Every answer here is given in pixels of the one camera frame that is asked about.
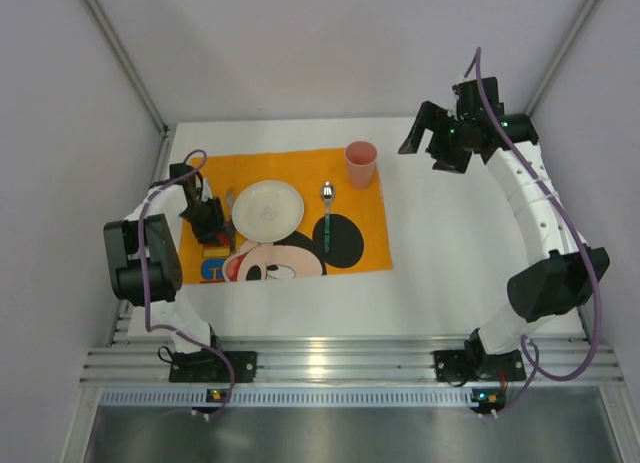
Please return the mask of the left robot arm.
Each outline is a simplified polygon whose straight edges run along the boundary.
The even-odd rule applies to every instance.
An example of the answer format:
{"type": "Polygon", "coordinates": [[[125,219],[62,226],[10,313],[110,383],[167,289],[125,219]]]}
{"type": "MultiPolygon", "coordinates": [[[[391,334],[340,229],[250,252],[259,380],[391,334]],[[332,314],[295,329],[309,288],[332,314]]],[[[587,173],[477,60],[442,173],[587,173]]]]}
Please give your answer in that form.
{"type": "Polygon", "coordinates": [[[111,287],[118,299],[143,309],[146,331],[168,331],[178,353],[217,351],[213,328],[182,290],[178,249],[183,227],[200,244],[230,241],[220,199],[199,169],[177,163],[132,213],[104,226],[111,287]]]}

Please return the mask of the pink plastic cup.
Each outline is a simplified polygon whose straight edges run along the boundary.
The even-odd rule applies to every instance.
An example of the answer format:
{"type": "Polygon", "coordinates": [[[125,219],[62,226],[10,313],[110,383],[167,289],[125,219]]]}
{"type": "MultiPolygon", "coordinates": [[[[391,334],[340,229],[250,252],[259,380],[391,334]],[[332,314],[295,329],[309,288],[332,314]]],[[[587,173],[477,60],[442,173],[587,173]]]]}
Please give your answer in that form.
{"type": "Polygon", "coordinates": [[[378,152],[367,141],[355,141],[345,149],[348,179],[355,189],[365,189],[373,179],[378,152]]]}

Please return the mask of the cream round plate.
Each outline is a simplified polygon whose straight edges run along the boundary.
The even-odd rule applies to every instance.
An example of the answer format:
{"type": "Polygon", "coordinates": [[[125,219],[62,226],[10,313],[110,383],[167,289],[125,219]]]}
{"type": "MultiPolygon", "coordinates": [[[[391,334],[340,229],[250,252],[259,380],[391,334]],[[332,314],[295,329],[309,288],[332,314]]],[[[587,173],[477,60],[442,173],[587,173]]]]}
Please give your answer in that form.
{"type": "Polygon", "coordinates": [[[297,230],[304,213],[302,196],[293,186],[263,180],[240,192],[232,207],[232,221],[246,240],[275,243],[297,230]]]}

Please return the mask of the orange cartoon cloth placemat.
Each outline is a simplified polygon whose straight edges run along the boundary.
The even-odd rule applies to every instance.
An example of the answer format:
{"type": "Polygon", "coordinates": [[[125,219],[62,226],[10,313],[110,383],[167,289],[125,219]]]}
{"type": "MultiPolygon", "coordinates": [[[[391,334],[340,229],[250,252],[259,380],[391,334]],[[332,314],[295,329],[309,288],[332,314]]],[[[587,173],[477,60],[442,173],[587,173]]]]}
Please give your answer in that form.
{"type": "Polygon", "coordinates": [[[266,180],[291,185],[304,202],[295,232],[274,243],[202,245],[188,224],[179,246],[187,284],[286,280],[392,268],[382,189],[378,178],[364,190],[348,179],[341,148],[211,156],[203,172],[220,199],[266,180]]]}

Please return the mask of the green handled fork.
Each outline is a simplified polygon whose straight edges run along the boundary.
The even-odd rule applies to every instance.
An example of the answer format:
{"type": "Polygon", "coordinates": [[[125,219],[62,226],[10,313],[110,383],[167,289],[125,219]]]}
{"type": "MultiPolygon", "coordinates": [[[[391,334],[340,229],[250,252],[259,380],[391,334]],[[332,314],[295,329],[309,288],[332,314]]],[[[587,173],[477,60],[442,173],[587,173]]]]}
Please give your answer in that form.
{"type": "Polygon", "coordinates": [[[227,220],[227,229],[229,234],[229,243],[230,243],[230,253],[234,254],[236,252],[236,230],[233,223],[233,204],[234,204],[234,189],[230,188],[226,193],[226,203],[228,208],[228,220],[227,220]]]}

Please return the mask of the green handled spoon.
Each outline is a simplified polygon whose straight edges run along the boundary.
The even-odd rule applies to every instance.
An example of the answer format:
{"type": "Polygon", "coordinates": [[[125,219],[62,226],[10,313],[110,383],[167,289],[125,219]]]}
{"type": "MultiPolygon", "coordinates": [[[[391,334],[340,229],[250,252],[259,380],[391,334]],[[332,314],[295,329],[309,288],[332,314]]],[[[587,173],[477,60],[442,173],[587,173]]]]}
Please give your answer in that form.
{"type": "Polygon", "coordinates": [[[321,198],[324,204],[324,252],[330,251],[331,243],[331,206],[335,200],[336,192],[334,185],[326,181],[321,189],[321,198]]]}

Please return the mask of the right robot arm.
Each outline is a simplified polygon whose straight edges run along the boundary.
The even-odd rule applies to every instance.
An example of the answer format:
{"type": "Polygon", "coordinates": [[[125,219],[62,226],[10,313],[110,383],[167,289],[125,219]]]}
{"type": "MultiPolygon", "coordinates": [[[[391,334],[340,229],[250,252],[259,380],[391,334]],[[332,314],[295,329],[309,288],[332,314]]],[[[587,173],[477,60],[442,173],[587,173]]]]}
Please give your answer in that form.
{"type": "Polygon", "coordinates": [[[417,153],[429,132],[426,151],[436,170],[463,174],[471,158],[480,156],[521,232],[529,266],[508,280],[506,304],[467,341],[483,359],[514,351],[523,336],[548,320],[595,300],[600,292],[592,285],[610,259],[563,216],[534,125],[524,113],[505,112],[497,79],[461,82],[453,92],[452,110],[431,101],[421,104],[399,151],[417,153]]]}

